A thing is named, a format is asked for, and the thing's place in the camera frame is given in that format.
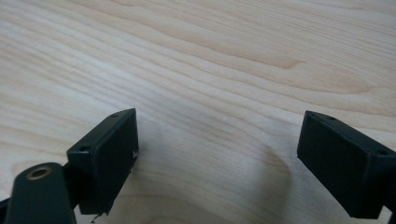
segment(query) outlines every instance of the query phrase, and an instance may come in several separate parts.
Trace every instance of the wooden surface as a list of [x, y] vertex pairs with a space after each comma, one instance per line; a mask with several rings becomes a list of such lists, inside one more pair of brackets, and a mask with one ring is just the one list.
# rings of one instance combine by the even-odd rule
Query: wooden surface
[[0, 1], [0, 76], [1, 199], [134, 107], [141, 154], [96, 223], [388, 221], [349, 218], [296, 148], [314, 110], [396, 149], [394, 0]]

